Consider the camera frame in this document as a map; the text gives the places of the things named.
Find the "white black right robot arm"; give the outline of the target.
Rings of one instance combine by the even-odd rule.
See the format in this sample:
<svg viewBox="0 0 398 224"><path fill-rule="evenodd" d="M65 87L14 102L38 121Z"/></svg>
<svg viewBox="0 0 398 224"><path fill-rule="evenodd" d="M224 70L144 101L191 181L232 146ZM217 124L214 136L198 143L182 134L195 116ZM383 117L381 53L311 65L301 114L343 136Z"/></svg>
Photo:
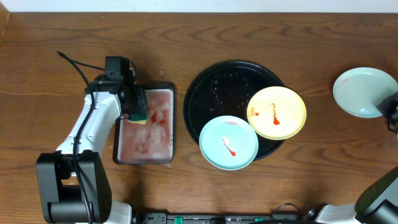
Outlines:
<svg viewBox="0 0 398 224"><path fill-rule="evenodd" d="M370 107L386 119L387 129L397 134L397 93L367 96L340 95L337 102L346 108ZM397 223L397 168L370 185L356 203L313 208L303 218L310 223Z"/></svg>

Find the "green yellow scrub sponge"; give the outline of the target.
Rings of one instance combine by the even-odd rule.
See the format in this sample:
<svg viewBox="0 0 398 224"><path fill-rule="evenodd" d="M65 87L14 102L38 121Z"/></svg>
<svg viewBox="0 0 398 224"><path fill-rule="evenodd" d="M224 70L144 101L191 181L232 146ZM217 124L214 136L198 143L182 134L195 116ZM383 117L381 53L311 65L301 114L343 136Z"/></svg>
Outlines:
<svg viewBox="0 0 398 224"><path fill-rule="evenodd" d="M147 113L139 112L139 113L130 114L127 121L134 124L146 124Z"/></svg>

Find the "light blue plate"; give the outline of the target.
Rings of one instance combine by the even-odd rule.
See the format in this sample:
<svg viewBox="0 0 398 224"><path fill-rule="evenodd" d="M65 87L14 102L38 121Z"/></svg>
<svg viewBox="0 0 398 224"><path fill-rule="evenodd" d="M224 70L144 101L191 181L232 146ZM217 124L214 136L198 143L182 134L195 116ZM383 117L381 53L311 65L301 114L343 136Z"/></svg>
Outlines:
<svg viewBox="0 0 398 224"><path fill-rule="evenodd" d="M245 120L235 116L219 116L207 122L199 137L204 158L223 170L239 170L256 157L259 140Z"/></svg>

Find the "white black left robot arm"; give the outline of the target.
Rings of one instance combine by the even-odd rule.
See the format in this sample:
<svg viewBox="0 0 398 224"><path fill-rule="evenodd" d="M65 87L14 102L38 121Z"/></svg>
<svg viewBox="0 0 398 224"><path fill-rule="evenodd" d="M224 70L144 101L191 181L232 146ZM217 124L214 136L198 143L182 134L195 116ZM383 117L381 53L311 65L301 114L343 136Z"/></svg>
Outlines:
<svg viewBox="0 0 398 224"><path fill-rule="evenodd" d="M131 205L112 198L101 156L113 124L146 108L141 86L118 81L87 86L83 109L68 137L36 162L47 223L140 223Z"/></svg>

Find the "pale green plate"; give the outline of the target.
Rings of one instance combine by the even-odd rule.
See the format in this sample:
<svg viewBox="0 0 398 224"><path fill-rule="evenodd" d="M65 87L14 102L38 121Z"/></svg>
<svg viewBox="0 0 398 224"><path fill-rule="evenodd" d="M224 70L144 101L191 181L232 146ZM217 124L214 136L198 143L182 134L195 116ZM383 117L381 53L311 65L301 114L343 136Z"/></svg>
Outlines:
<svg viewBox="0 0 398 224"><path fill-rule="evenodd" d="M333 96L347 113L360 118L382 116L377 106L397 92L397 82L388 73L358 67L342 73L334 82Z"/></svg>

